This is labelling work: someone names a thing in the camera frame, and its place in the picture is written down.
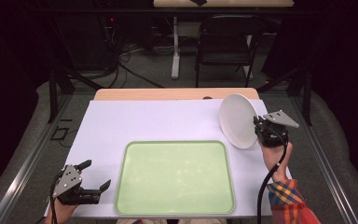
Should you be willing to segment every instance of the tray rim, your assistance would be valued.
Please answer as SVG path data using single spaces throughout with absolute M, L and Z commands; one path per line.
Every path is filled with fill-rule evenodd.
M 156 144 L 156 143 L 164 143 L 164 144 L 173 144 L 173 143 L 216 143 L 219 144 L 223 147 L 224 149 L 224 154 L 225 154 L 225 159 L 226 159 L 226 167 L 227 167 L 227 174 L 228 174 L 228 183 L 229 183 L 229 187 L 230 187 L 230 194 L 231 194 L 231 199 L 232 199 L 232 205 L 231 208 L 226 211 L 226 212 L 211 212 L 211 213 L 123 213 L 120 212 L 117 209 L 117 198 L 118 198 L 118 193 L 119 190 L 121 188 L 121 181 L 122 181 L 122 175 L 123 175 L 123 168 L 125 165 L 125 160 L 126 160 L 126 156 L 128 153 L 128 148 L 134 144 Z M 228 154 L 227 154 L 227 147 L 226 145 L 220 141 L 220 140 L 215 140 L 215 139 L 210 139 L 210 140 L 134 140 L 129 142 L 126 147 L 125 147 L 125 151 L 124 151 L 124 155 L 123 158 L 121 159 L 121 164 L 120 164 L 120 172 L 119 172 L 119 177 L 118 177 L 118 181 L 117 181 L 117 187 L 116 187 L 116 193 L 115 193 L 115 200 L 113 203 L 114 209 L 115 211 L 121 215 L 121 216 L 194 216 L 194 215 L 228 215 L 230 213 L 232 213 L 234 211 L 234 209 L 236 208 L 236 199 L 235 199 L 235 191 L 234 191 L 234 185 L 232 182 L 232 176 L 231 176 L 231 169 L 230 169 L 230 165 L 229 165 L 229 159 L 228 159 Z

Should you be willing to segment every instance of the table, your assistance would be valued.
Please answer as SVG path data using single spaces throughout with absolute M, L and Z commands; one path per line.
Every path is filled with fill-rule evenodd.
M 198 7 L 198 5 L 190 0 L 154 0 L 154 7 Z M 209 0 L 202 7 L 292 7 L 293 0 Z M 180 62 L 180 50 L 178 46 L 178 20 L 177 17 L 173 17 L 173 61 L 172 61 L 172 73 L 173 79 L 179 78 L 179 62 Z M 249 67 L 243 67 L 244 72 L 247 73 Z
M 249 88 L 102 89 L 97 91 L 94 100 L 90 102 L 66 163 L 77 164 L 92 160 L 91 167 L 82 173 L 84 189 L 97 189 L 108 179 L 112 179 L 112 184 L 103 193 L 99 204 L 79 206 L 74 217 L 145 217 L 123 216 L 114 209 L 120 166 L 125 146 L 134 138 L 156 140 L 161 137 L 159 134 L 162 133 L 164 137 L 172 140 L 204 138 L 218 140 L 225 144 L 236 206 L 230 214 L 150 215 L 146 218 L 256 216 L 257 193 L 268 171 L 258 144 L 248 149 L 235 148 L 220 130 L 218 106 L 223 98 L 232 93 L 247 96 L 253 102 L 258 115 L 267 113 L 256 90 Z M 202 128 L 208 132 L 203 132 L 204 130 L 197 122 L 201 122 L 204 126 Z M 183 132 L 183 126 L 189 124 L 194 124 L 194 127 L 200 129 Z M 262 214 L 271 215 L 267 192 L 263 198 Z

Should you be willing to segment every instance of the person's hand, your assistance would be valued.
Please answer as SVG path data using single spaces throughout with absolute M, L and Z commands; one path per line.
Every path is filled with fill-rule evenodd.
M 269 170 L 274 167 L 274 165 L 279 161 L 283 154 L 283 146 L 281 147 L 264 147 L 261 142 L 258 142 L 263 151 L 264 163 L 266 164 Z M 292 155 L 293 145 L 289 142 L 287 144 L 286 156 L 284 157 L 278 170 L 272 175 L 272 180 L 274 182 L 283 181 L 287 179 L 286 168 L 289 163 L 290 156 Z
M 77 208 L 77 205 L 63 205 L 58 199 L 55 200 L 54 206 L 55 206 L 54 210 L 56 212 L 57 221 L 59 224 L 63 224 L 66 221 L 68 221 L 69 218 L 71 218 L 72 214 L 75 212 L 75 209 Z M 45 219 L 45 224 L 51 224 L 52 219 L 53 217 L 50 207 L 48 209 L 48 216 Z

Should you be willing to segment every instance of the wooden table edge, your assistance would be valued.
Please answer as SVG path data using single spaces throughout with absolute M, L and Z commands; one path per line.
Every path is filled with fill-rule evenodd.
M 205 97 L 224 99 L 234 93 L 241 94 L 248 99 L 260 99 L 254 88 L 167 88 L 100 89 L 95 93 L 94 100 L 200 100 Z

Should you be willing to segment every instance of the light green tray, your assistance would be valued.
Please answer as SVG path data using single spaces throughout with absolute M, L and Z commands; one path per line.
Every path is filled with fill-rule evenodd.
M 235 202 L 225 146 L 219 141 L 129 143 L 115 207 L 121 215 L 232 212 Z

